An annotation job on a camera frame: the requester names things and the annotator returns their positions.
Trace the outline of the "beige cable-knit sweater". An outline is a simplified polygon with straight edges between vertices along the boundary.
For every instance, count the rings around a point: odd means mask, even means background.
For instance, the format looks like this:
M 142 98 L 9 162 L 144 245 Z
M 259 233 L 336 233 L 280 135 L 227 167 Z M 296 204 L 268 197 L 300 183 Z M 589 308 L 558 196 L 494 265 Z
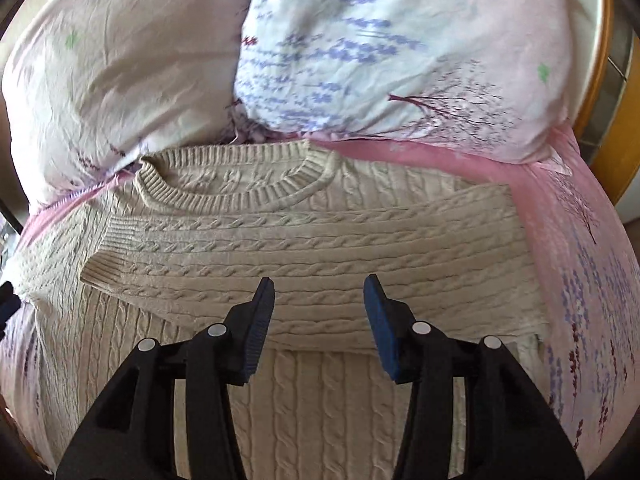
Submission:
M 307 142 L 179 148 L 27 237 L 1 392 L 55 466 L 134 345 L 193 337 L 250 299 L 276 306 L 231 407 L 254 479 L 387 479 L 409 391 L 374 354 L 362 285 L 450 337 L 502 338 L 537 385 L 549 322 L 503 185 L 363 162 Z

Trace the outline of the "pink floral bed sheet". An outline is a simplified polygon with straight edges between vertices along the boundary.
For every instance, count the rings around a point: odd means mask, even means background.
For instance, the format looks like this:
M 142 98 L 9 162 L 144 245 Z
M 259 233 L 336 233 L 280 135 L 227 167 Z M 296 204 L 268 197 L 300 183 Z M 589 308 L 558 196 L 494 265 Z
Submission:
M 510 191 L 549 322 L 539 345 L 544 383 L 535 384 L 582 468 L 593 472 L 639 405 L 639 263 L 614 207 L 580 157 L 573 133 L 555 131 L 552 142 L 552 162 L 525 166 L 418 144 L 307 143 L 349 159 L 436 170 Z M 35 218 L 21 244 L 73 207 L 133 178 L 139 168 Z

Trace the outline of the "pink floral left pillow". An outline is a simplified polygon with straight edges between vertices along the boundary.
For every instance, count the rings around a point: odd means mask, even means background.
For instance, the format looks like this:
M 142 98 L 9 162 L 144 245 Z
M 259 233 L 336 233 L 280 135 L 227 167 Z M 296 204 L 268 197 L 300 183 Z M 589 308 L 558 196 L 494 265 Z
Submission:
M 49 0 L 2 78 L 11 156 L 32 209 L 140 156 L 217 141 L 248 0 Z

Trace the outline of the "wooden bed headboard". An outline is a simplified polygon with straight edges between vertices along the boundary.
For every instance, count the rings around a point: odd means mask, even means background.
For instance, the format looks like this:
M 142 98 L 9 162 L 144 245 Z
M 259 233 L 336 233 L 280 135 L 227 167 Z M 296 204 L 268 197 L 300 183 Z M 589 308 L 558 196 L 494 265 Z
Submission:
M 601 0 L 594 62 L 574 133 L 582 159 L 612 203 L 639 174 L 639 37 L 623 6 Z

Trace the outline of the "white lavender-print right pillow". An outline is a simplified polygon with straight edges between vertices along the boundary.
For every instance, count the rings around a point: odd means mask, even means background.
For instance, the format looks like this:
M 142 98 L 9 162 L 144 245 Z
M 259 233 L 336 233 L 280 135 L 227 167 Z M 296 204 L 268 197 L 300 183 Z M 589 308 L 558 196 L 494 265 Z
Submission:
M 250 0 L 234 114 L 258 136 L 547 159 L 567 116 L 567 0 Z

